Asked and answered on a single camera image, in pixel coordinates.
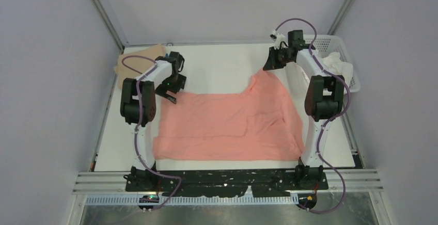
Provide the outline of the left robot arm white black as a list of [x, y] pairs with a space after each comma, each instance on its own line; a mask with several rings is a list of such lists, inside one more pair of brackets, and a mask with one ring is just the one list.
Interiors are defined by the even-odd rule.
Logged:
[[180, 73], [184, 62], [179, 52], [170, 52], [153, 60], [152, 67], [138, 77], [122, 83], [120, 114], [133, 133], [135, 152], [130, 173], [124, 177], [127, 191], [161, 190], [166, 175], [156, 171], [150, 123], [157, 113], [157, 96], [176, 104], [175, 94], [186, 82], [186, 76]]

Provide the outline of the salmon pink t shirt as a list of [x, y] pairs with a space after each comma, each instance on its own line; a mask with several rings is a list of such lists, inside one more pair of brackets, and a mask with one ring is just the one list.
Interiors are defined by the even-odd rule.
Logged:
[[163, 100], [156, 159], [297, 160], [304, 151], [303, 122], [279, 78], [254, 74], [240, 93], [181, 92]]

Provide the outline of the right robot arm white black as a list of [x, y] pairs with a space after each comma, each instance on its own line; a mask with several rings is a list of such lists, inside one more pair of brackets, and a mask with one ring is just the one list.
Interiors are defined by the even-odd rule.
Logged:
[[272, 31], [274, 45], [263, 70], [284, 68], [294, 62], [309, 78], [304, 109], [309, 117], [305, 149], [294, 170], [293, 181], [301, 189], [308, 189], [323, 180], [323, 153], [328, 130], [343, 107], [344, 78], [330, 74], [319, 60], [313, 45], [304, 40], [302, 30], [288, 32], [287, 36]]

